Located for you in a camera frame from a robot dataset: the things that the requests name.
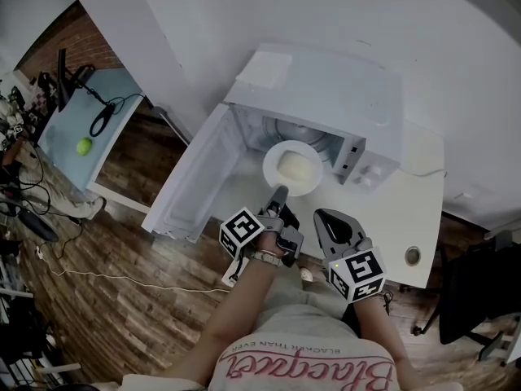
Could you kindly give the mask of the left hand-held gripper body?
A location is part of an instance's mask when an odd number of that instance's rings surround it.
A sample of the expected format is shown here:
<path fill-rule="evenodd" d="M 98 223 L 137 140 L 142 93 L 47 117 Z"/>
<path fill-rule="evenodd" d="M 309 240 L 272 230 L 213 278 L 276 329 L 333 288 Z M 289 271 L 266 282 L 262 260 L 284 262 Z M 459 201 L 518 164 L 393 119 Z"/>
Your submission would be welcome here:
<path fill-rule="evenodd" d="M 291 267 L 300 257 L 304 236 L 289 208 L 269 206 L 254 215 L 243 207 L 220 226 L 219 242 L 235 261 L 242 261 L 247 246 L 263 231 L 274 232 L 276 245 L 284 251 L 282 264 Z"/>

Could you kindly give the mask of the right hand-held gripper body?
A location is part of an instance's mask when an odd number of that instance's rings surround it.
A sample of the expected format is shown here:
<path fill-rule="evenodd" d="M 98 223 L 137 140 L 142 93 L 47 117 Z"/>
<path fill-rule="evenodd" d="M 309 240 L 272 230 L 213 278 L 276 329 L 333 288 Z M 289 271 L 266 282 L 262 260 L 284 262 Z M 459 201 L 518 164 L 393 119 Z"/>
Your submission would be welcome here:
<path fill-rule="evenodd" d="M 365 237 L 357 243 L 323 242 L 326 281 L 347 301 L 354 303 L 378 294 L 386 280 L 386 267 L 378 247 Z"/>

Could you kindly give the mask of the person's left hand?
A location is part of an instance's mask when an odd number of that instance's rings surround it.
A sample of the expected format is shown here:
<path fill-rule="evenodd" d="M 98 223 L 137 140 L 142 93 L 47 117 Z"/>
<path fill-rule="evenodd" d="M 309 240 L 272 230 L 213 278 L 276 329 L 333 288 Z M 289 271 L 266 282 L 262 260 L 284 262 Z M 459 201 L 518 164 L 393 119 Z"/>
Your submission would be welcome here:
<path fill-rule="evenodd" d="M 256 243 L 256 249 L 259 252 L 263 251 L 276 257 L 283 257 L 285 254 L 277 245 L 277 234 L 274 232 L 263 232 L 260 234 Z"/>

